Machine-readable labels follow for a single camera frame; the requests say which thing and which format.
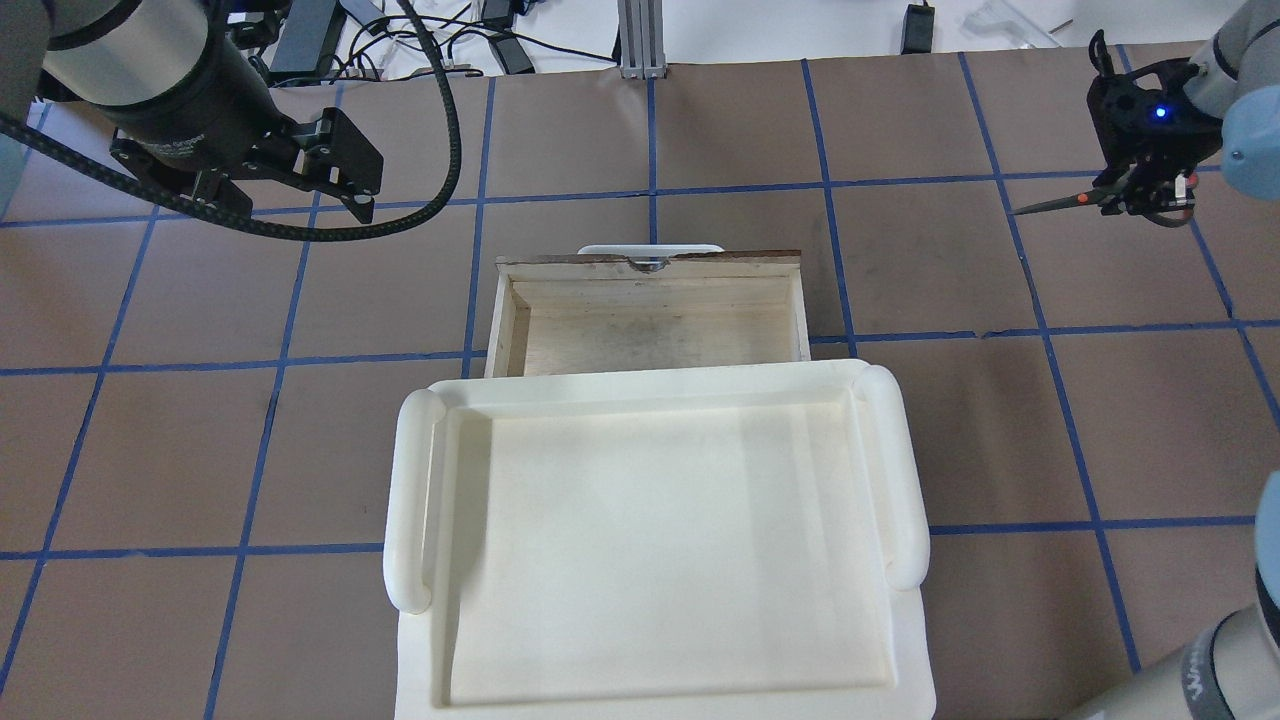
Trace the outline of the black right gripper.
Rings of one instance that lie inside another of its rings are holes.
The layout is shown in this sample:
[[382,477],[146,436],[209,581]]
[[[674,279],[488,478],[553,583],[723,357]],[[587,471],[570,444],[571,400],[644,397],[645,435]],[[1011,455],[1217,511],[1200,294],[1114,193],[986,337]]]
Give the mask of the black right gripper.
[[1222,147],[1222,122],[1187,96],[1201,68],[1180,56],[1121,73],[1102,29],[1087,50],[1096,70],[1087,106],[1105,159],[1093,181],[1100,214],[1143,217],[1135,186],[1152,184],[1151,213],[1193,213],[1198,165]]

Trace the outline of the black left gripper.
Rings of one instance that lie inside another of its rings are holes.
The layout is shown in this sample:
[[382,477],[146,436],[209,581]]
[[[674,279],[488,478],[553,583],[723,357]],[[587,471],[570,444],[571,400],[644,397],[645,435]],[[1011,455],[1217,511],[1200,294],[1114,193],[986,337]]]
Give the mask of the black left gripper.
[[384,158],[338,108],[298,123],[280,115],[243,138],[209,131],[195,138],[145,143],[115,133],[110,154],[142,186],[166,190],[237,217],[251,215],[241,181],[270,181],[337,199],[361,225],[374,219]]

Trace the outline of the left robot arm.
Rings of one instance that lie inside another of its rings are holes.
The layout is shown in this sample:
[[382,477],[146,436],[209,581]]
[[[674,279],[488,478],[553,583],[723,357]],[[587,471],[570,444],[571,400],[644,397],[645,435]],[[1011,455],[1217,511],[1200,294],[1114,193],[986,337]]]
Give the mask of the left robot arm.
[[118,169],[78,161],[106,184],[246,222],[253,200],[242,183],[271,182],[326,195],[371,223],[381,154],[335,108],[308,122],[285,114],[225,22],[202,1],[5,1],[6,135],[56,155],[20,119],[50,78],[113,123]]

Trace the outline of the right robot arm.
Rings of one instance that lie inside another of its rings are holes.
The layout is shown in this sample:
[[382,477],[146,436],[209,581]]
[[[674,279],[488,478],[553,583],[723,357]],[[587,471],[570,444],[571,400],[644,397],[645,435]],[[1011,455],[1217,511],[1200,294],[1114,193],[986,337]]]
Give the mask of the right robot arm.
[[1226,231],[1277,238],[1277,4],[1245,1],[1140,90],[1123,51],[1085,96],[1103,135],[1103,184],[1140,214],[1174,208],[1193,167],[1203,218],[1178,227],[1225,316],[1160,334],[1060,336],[1082,456],[1101,483],[1103,561],[1139,670],[1070,719],[1277,716],[1277,392],[1242,293],[1222,266]]

